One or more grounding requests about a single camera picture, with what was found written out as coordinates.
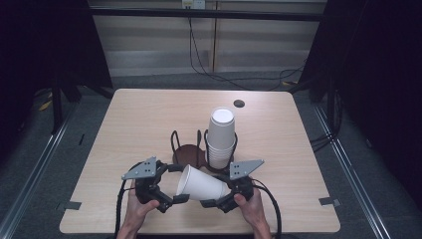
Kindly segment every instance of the wire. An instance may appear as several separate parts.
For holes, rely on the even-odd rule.
[[[274,205],[274,209],[276,210],[276,217],[277,217],[276,238],[281,239],[282,238],[282,213],[280,212],[280,207],[279,207],[279,204],[277,203],[276,198],[274,198],[273,194],[270,192],[270,190],[264,184],[263,184],[263,186],[253,185],[253,187],[256,187],[260,190],[267,192],[267,194],[270,196],[270,199],[271,199],[271,201],[273,202],[273,205]]]
[[[234,83],[235,81],[252,81],[252,80],[265,80],[265,81],[278,81],[277,82],[277,84],[274,86],[274,87],[272,87],[272,88],[270,88],[270,89],[267,89],[266,91],[273,91],[273,90],[275,90],[275,89],[277,89],[277,88],[279,88],[280,87],[280,85],[282,84],[282,79],[285,79],[285,78],[288,78],[288,77],[290,77],[290,76],[292,76],[293,74],[295,74],[295,73],[297,73],[297,72],[302,72],[303,70],[302,70],[302,68],[305,66],[305,65],[303,65],[303,66],[300,66],[300,67],[298,67],[298,68],[296,68],[296,69],[288,69],[288,70],[283,70],[283,71],[281,71],[280,73],[279,73],[279,76],[277,77],[277,78],[237,78],[237,79],[226,79],[226,78],[224,78],[224,77],[221,77],[221,76],[218,76],[218,75],[214,75],[214,74],[209,74],[209,73],[207,73],[207,71],[205,71],[205,69],[204,69],[204,67],[203,67],[203,64],[202,64],[202,62],[201,62],[201,59],[200,59],[200,57],[199,57],[199,51],[198,51],[198,47],[197,47],[197,44],[196,44],[196,39],[195,39],[195,36],[194,36],[194,34],[193,34],[193,28],[192,28],[192,20],[191,20],[191,18],[188,18],[188,22],[189,22],[189,35],[190,35],[190,37],[189,37],[189,58],[190,58],[190,66],[191,66],[191,68],[197,73],[197,74],[199,74],[199,75],[201,75],[201,76],[206,76],[206,77],[209,77],[209,78],[211,78],[211,79],[213,79],[213,80],[215,80],[215,81],[217,81],[217,82],[224,82],[224,83],[229,83],[229,84],[232,84],[232,85],[234,85],[234,86],[236,86],[236,87],[238,87],[238,88],[241,88],[241,89],[243,89],[243,90],[247,90],[247,91],[253,91],[254,89],[250,89],[250,88],[246,88],[246,87],[244,87],[244,86],[241,86],[241,85],[239,85],[239,84],[237,84],[237,83]],[[202,72],[200,72],[200,71],[198,71],[194,66],[193,66],[193,58],[192,58],[192,43],[193,43],[193,47],[195,48],[195,53],[196,53],[196,58],[197,58],[197,60],[198,60],[198,63],[199,63],[199,66],[200,66],[200,68],[201,68],[201,70],[202,70]],[[291,73],[289,73],[289,74],[287,74],[286,76],[283,76],[282,77],[282,74],[283,73],[285,73],[285,72],[291,72]]]
[[[338,92],[335,92],[335,110],[336,110],[336,121],[334,123],[334,128],[329,134],[322,135],[318,138],[310,140],[313,144],[314,152],[318,152],[336,139],[340,131],[342,123],[342,112],[343,112],[343,101],[341,100]]]
[[[253,181],[259,182],[263,187],[265,187],[266,189],[268,189],[268,187],[266,185],[264,185],[264,183],[258,179],[252,178]]]
[[[140,164],[141,162],[135,164],[133,167],[130,168],[130,170],[134,169]],[[123,195],[126,191],[134,189],[134,188],[124,189],[125,185],[126,185],[126,180],[123,180],[123,182],[121,183],[120,191],[118,192],[117,203],[115,204],[115,225],[114,225],[114,236],[113,236],[114,239],[117,238],[117,233],[120,230],[120,217],[121,217],[120,213],[121,213],[121,202],[123,201]]]

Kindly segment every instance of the wall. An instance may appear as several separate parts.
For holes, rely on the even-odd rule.
[[[91,6],[181,8],[181,1],[91,0]],[[206,9],[322,13],[325,1],[206,1]],[[304,64],[318,23],[95,16],[112,77],[207,72],[279,71]]]

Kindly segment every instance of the human hand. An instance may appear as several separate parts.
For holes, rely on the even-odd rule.
[[[264,205],[261,198],[261,192],[254,187],[254,195],[249,199],[237,193],[234,195],[235,202],[239,205],[242,215],[254,230],[255,239],[271,238],[270,226],[265,218]]]
[[[121,225],[120,230],[117,234],[117,239],[132,239],[136,238],[137,231],[145,221],[146,214],[157,206],[159,202],[157,200],[150,200],[149,202],[142,204],[136,197],[134,190],[135,180],[132,181],[127,197],[127,208],[124,222]]]

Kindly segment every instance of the wooden table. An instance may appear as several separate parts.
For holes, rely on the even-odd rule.
[[[236,100],[245,102],[235,108]],[[283,232],[336,232],[339,222],[292,95],[241,91],[118,90],[71,201],[79,210],[67,210],[60,229],[64,233],[112,233],[121,176],[137,162],[155,155],[172,163],[170,136],[178,131],[181,144],[195,144],[196,132],[208,127],[211,111],[232,107],[239,138],[235,160],[262,158],[265,163],[251,176],[264,182],[276,197],[283,218]],[[201,148],[205,149],[204,140]],[[176,192],[181,173],[165,173],[159,184],[169,196]],[[276,213],[262,192],[272,232]],[[126,195],[121,218],[124,218]],[[225,214],[203,208],[198,201],[153,210],[139,233],[145,234],[244,234],[251,233],[238,208]]]

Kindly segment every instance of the black curtain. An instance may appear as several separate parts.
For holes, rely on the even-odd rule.
[[[328,1],[325,13],[352,17],[319,25],[301,81],[330,72],[352,119],[422,208],[422,2]],[[310,96],[319,101],[327,89],[319,78]]]
[[[77,85],[112,88],[86,0],[0,1],[1,156],[13,147],[34,94],[57,84],[70,101]]]

